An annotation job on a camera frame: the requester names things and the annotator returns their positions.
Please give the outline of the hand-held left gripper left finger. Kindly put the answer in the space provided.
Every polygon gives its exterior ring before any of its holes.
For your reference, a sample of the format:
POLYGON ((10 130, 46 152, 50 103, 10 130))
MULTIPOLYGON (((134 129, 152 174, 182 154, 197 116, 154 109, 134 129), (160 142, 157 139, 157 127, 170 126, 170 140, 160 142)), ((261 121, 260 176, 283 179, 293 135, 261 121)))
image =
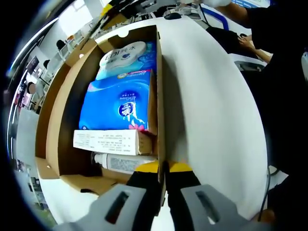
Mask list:
POLYGON ((118 184, 100 196, 84 217, 53 230, 149 231, 160 208, 158 175, 158 161, 138 166, 126 184, 118 184))

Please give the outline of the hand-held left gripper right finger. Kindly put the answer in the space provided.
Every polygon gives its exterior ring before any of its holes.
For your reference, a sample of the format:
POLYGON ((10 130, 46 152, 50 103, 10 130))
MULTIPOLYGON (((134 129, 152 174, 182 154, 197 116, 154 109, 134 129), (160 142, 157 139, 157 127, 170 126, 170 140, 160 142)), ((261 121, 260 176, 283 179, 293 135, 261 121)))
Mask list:
POLYGON ((202 185, 185 163, 165 162, 168 205, 177 231, 271 231, 272 225, 247 220, 236 204, 209 184, 202 185))

